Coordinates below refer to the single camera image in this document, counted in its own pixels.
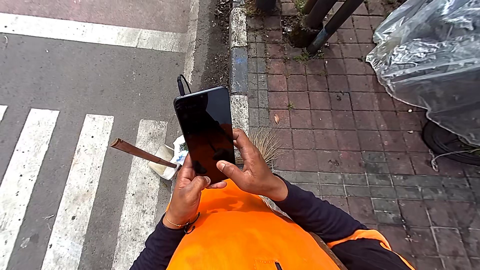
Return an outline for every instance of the road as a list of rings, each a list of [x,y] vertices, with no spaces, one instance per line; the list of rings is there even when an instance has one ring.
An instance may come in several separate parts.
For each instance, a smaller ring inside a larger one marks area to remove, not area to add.
[[[216,3],[0,3],[0,270],[128,269],[171,182],[108,144],[180,135],[176,78],[208,87]]]

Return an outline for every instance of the smartphone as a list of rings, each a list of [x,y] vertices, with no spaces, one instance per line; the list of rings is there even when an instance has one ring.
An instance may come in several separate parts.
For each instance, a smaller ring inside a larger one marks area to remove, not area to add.
[[[216,163],[235,164],[230,97],[225,87],[215,87],[175,98],[173,102],[197,175],[211,183],[226,177]]]

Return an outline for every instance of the orange safety vest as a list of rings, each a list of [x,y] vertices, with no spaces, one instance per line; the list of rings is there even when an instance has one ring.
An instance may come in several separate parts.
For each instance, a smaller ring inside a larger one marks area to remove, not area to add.
[[[300,226],[276,215],[257,195],[226,180],[224,189],[205,189],[192,233],[184,236],[169,270],[338,270]]]

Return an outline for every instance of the tire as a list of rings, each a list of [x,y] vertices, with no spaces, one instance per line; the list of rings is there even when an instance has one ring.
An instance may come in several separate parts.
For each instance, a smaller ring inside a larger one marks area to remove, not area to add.
[[[458,135],[451,133],[432,121],[428,121],[423,127],[422,139],[428,148],[437,155],[468,150],[465,147],[466,145],[459,140]],[[458,153],[446,155],[445,157],[458,162],[480,166],[480,156],[478,154]]]

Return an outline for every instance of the broom bristles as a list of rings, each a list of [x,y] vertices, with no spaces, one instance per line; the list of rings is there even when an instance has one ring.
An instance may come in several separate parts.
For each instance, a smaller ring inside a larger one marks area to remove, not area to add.
[[[249,139],[255,145],[269,167],[273,167],[273,161],[280,155],[280,140],[271,127],[258,127],[251,130]],[[243,164],[241,157],[236,157],[237,164]]]

